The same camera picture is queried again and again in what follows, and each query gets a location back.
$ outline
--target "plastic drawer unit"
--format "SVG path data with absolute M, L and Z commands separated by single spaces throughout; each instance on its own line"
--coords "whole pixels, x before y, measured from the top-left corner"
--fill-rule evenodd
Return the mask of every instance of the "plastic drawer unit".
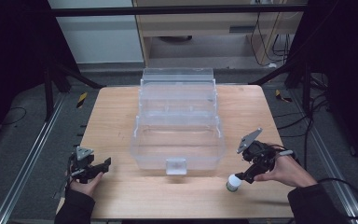
M 146 68 L 130 151 L 139 168 L 167 175 L 215 169 L 226 147 L 213 69 Z

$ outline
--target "floor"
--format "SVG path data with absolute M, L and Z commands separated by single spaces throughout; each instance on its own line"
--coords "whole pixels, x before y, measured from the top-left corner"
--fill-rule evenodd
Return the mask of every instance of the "floor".
M 280 38 L 275 49 L 281 49 L 283 43 L 284 38 Z M 270 57 L 282 59 L 281 55 L 274 55 L 272 51 Z M 281 66 L 282 62 L 274 62 L 273 65 Z M 156 37 L 153 40 L 149 67 L 212 67 L 218 83 L 233 84 L 255 81 L 274 69 L 257 63 L 244 35 L 193 36 L 191 40 Z M 134 72 L 133 69 L 130 73 L 119 71 L 111 74 L 85 74 L 90 79 L 109 86 L 137 85 L 141 75 L 142 70 Z M 323 75 L 314 75 L 324 80 Z M 301 87 L 287 90 L 282 84 L 284 78 L 285 74 L 263 86 L 277 127 L 286 126 L 303 116 L 298 100 Z M 55 90 L 55 102 L 62 101 L 61 112 L 54 123 L 51 123 L 47 138 L 39 142 L 40 148 L 36 148 L 34 143 L 44 129 L 43 86 L 19 94 L 0 129 L 0 208 L 7 197 L 11 196 L 15 201 L 12 207 L 6 207 L 7 214 L 10 214 L 8 222 L 52 223 L 58 204 L 57 200 L 52 199 L 52 195 L 62 182 L 60 176 L 63 176 L 68 155 L 81 141 L 84 125 L 88 122 L 98 94 L 97 90 L 74 79 L 71 79 L 71 83 L 73 88 L 69 93 L 62 94 Z M 281 91 L 282 97 L 290 98 L 292 102 L 277 99 L 276 90 Z M 81 108 L 76 108 L 78 98 L 84 91 L 88 93 L 88 98 Z M 315 90 L 311 96 L 316 98 L 321 93 Z M 318 99 L 318 103 L 321 103 L 324 98 Z M 358 188 L 358 158 L 351 156 L 350 146 L 334 116 L 328 111 L 328 105 L 315 111 L 313 128 L 305 144 L 304 136 L 295 135 L 307 130 L 307 121 L 308 119 L 304 119 L 290 128 L 279 130 L 284 145 L 295 149 L 303 163 L 307 159 L 308 171 L 315 178 L 337 176 Z M 27 162 L 30 154 L 34 155 L 35 160 Z M 24 163 L 31 169 L 26 173 L 27 178 L 21 182 L 16 176 L 23 170 Z M 10 195 L 13 183 L 19 182 L 17 192 Z M 358 203 L 358 196 L 343 185 L 326 184 L 326 187 L 332 192 L 332 198 L 339 209 L 358 214 L 358 211 L 345 205 L 348 202 Z M 272 223 L 285 221 L 287 220 L 272 220 Z M 250 222 L 266 223 L 267 220 L 261 218 Z

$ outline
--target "gray floor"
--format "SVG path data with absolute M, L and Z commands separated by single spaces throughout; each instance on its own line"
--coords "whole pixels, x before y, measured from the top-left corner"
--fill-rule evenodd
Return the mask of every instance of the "gray floor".
M 156 38 L 153 41 L 149 67 L 212 67 L 218 83 L 242 84 L 255 81 L 272 70 L 272 68 L 257 64 L 243 35 L 193 36 L 190 41 Z M 124 70 L 85 75 L 106 85 L 137 85 L 141 74 L 141 70 L 131 69 L 131 72 Z M 299 98 L 301 88 L 288 91 L 282 84 L 283 80 L 284 75 L 274 78 L 263 86 L 272 115 L 291 114 L 276 117 L 277 127 L 282 127 L 302 116 L 299 114 L 300 110 L 296 102 L 288 103 L 276 99 L 276 90 L 280 90 L 283 96 L 292 99 Z M 88 122 L 98 94 L 98 90 L 93 90 L 74 79 L 71 79 L 71 83 L 73 88 L 70 93 L 55 91 L 56 101 L 63 97 L 61 113 L 53 124 L 51 133 L 38 155 L 16 205 L 10 211 L 11 221 L 36 223 L 36 221 L 46 220 L 46 223 L 50 223 L 54 218 L 58 201 L 53 199 L 52 195 L 62 182 L 68 156 L 74 146 L 81 141 L 81 134 L 85 130 L 83 125 Z M 88 93 L 85 104 L 81 108 L 76 108 L 79 95 L 84 91 Z M 312 92 L 312 96 L 318 94 L 320 94 L 319 91 Z M 10 123 L 19 120 L 13 124 L 3 125 L 0 130 L 0 205 L 10 191 L 17 173 L 42 129 L 45 118 L 43 86 L 37 86 L 19 94 L 13 101 L 12 107 L 21 107 L 25 110 L 10 110 L 4 122 Z M 317 179 L 328 177 L 331 175 L 329 167 L 332 161 L 338 170 L 338 173 L 334 173 L 334 175 L 342 175 L 358 188 L 358 158 L 351 156 L 350 146 L 333 115 L 326 110 L 326 107 L 323 107 L 314 113 L 314 120 L 307 144 L 309 172 Z M 293 127 L 280 130 L 284 145 L 294 149 L 302 162 L 304 160 L 304 137 L 288 136 L 305 132 L 306 125 L 305 122 L 299 122 Z M 329 164 L 325 162 L 326 156 L 320 150 L 321 145 L 331 155 Z M 326 187 L 331 189 L 332 198 L 337 201 L 337 206 L 344 209 L 340 203 L 341 198 L 336 195 L 334 189 L 343 187 L 334 187 L 331 184 Z M 287 220 L 274 220 L 273 223 L 284 223 L 285 221 Z M 251 220 L 251 223 L 266 223 L 266 220 L 255 219 Z

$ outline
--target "small white object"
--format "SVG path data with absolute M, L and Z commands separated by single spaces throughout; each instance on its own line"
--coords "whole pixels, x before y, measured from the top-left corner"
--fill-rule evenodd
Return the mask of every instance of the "small white object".
M 276 67 L 277 67 L 277 64 L 276 64 L 276 63 L 270 63 L 270 64 L 268 65 L 268 67 L 276 68 Z
M 186 175 L 187 164 L 185 158 L 172 158 L 166 160 L 167 175 Z
M 293 154 L 292 150 L 285 150 L 279 153 L 281 156 L 289 156 Z
M 231 192 L 237 191 L 241 183 L 242 181 L 239 178 L 237 178 L 235 175 L 231 175 L 228 178 L 228 182 L 226 183 L 227 189 Z

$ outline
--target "black sleeve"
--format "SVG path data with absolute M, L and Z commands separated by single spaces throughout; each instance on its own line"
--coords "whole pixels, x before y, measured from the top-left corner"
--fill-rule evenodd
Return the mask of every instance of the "black sleeve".
M 338 212 L 322 185 L 294 189 L 287 197 L 296 224 L 348 223 L 348 220 Z
M 55 224 L 90 224 L 95 201 L 88 195 L 69 189 L 65 202 L 54 219 Z

